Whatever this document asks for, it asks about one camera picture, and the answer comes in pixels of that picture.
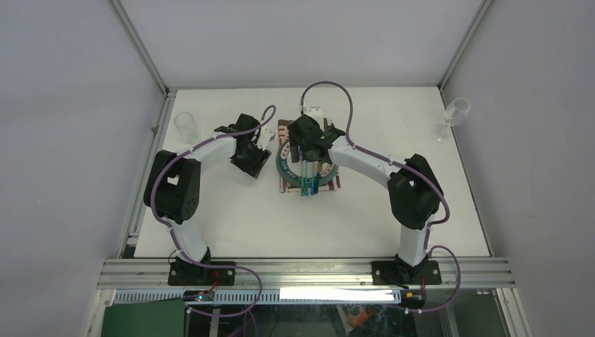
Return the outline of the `iridescent spoon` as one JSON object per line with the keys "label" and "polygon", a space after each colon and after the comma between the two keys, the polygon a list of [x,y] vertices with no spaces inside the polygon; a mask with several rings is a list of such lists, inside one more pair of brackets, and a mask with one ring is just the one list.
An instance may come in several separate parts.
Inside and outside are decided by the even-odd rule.
{"label": "iridescent spoon", "polygon": [[312,180],[310,187],[310,194],[315,195],[319,191],[319,169],[320,163],[318,161],[312,163]]}

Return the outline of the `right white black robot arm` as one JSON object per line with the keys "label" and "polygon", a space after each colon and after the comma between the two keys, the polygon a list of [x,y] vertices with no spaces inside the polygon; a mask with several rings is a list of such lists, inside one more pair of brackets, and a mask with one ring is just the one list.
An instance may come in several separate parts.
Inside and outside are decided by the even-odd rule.
{"label": "right white black robot arm", "polygon": [[293,161],[304,159],[348,168],[387,189],[392,215],[401,225],[396,275],[404,284],[416,283],[429,260],[429,229],[437,223],[435,215],[445,204],[428,161],[419,154],[397,161],[368,150],[334,126],[322,129],[306,114],[289,124],[288,140]]}

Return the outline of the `clear wine glass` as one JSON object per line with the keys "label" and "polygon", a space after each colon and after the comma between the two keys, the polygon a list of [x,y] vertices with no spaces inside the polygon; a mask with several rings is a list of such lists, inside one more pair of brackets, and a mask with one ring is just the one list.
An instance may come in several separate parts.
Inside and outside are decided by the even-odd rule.
{"label": "clear wine glass", "polygon": [[432,131],[432,139],[440,144],[448,143],[453,138],[453,128],[466,119],[470,110],[471,103],[466,98],[453,99],[444,110],[443,122]]}

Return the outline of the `white green-rimmed small plate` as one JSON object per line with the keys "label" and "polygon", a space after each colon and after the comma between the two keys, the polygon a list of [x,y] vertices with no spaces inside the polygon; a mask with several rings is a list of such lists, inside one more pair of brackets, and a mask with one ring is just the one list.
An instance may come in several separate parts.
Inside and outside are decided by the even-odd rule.
{"label": "white green-rimmed small plate", "polygon": [[[301,184],[301,169],[290,162],[290,145],[288,140],[281,140],[276,153],[275,164],[279,173],[279,188],[281,193],[290,188],[297,188]],[[320,179],[321,185],[328,185],[329,189],[340,188],[339,166],[324,164]]]}

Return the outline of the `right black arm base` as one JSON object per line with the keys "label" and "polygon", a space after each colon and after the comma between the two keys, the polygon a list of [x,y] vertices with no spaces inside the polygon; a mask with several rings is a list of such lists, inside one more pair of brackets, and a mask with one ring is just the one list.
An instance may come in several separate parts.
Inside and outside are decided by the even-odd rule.
{"label": "right black arm base", "polygon": [[442,284],[439,264],[433,260],[423,260],[411,267],[395,260],[374,260],[370,263],[373,285],[376,286],[421,286]]}

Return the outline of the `iridescent fork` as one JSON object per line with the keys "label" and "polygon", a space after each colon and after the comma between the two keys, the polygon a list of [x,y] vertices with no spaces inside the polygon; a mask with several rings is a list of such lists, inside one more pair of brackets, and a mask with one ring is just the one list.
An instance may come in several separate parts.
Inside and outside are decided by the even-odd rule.
{"label": "iridescent fork", "polygon": [[301,160],[300,161],[300,168],[301,168],[301,179],[300,179],[300,193],[302,197],[306,197],[309,193],[307,187],[307,161]]}
{"label": "iridescent fork", "polygon": [[309,196],[310,195],[310,191],[311,191],[311,169],[310,169],[311,163],[306,161],[305,162],[305,196]]}

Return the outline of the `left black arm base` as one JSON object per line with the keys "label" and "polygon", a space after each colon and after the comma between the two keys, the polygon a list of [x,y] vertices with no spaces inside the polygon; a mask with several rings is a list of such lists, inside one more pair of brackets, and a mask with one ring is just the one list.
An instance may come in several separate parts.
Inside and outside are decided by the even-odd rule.
{"label": "left black arm base", "polygon": [[180,258],[170,261],[169,286],[233,286],[235,267],[233,261],[217,261],[225,268],[199,267]]}

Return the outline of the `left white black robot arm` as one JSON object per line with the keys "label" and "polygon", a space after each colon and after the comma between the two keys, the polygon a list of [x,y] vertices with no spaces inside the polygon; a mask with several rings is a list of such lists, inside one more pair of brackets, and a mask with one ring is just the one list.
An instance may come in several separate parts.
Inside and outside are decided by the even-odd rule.
{"label": "left white black robot arm", "polygon": [[267,120],[240,114],[236,122],[217,127],[210,138],[179,153],[156,153],[145,187],[143,202],[171,236],[177,256],[187,262],[184,276],[194,285],[211,276],[210,249],[191,219],[200,202],[201,177],[221,161],[258,178],[271,156],[276,137]]}

